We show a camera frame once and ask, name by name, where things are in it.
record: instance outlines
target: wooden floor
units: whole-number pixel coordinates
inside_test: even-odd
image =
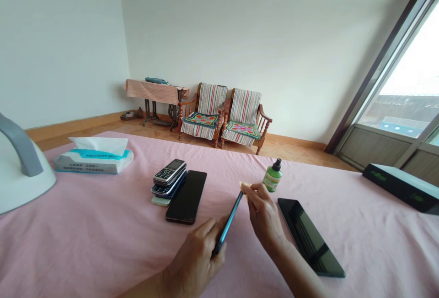
[[[36,144],[41,148],[41,150],[46,151],[70,143],[70,136],[92,136],[105,131],[115,131],[132,135],[146,136],[149,138],[179,142],[177,128],[173,130],[174,132],[170,132],[169,126],[161,126],[152,123],[147,123],[146,126],[143,127],[141,119],[134,119],[127,122],[117,121],[105,125],[99,125],[90,129],[72,132],[67,135],[60,135],[55,138],[39,141]],[[181,142],[191,145],[213,148],[212,141],[203,138],[196,138],[185,133],[183,133]],[[224,149],[233,152],[256,154],[256,148],[256,146],[248,147],[229,141],[226,141],[224,143]],[[325,152],[317,149],[300,147],[281,142],[265,140],[264,146],[260,152],[260,156],[281,158],[288,161],[356,171],[356,169],[354,169],[338,157],[335,157],[334,155],[326,154]]]

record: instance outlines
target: bottle label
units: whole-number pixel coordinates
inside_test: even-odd
[[[278,186],[280,181],[280,178],[275,178],[271,176],[270,174],[266,173],[264,181],[262,182],[264,185],[266,185],[267,189],[269,191],[275,191],[276,187]]]

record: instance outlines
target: glass door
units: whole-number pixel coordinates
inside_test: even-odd
[[[439,185],[439,0],[419,0],[336,154]]]

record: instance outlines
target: white tissue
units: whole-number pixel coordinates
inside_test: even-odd
[[[98,150],[118,156],[123,156],[128,144],[127,138],[70,137],[69,139],[75,143],[78,149]]]

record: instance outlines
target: hand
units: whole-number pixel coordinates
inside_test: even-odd
[[[227,216],[218,223],[211,218],[189,233],[174,260],[163,271],[167,297],[199,297],[220,271],[227,244],[224,243],[214,257],[212,251],[226,222]]]
[[[286,237],[280,222],[278,207],[271,199],[264,184],[241,186],[247,195],[250,221],[265,251],[270,252],[285,243]]]

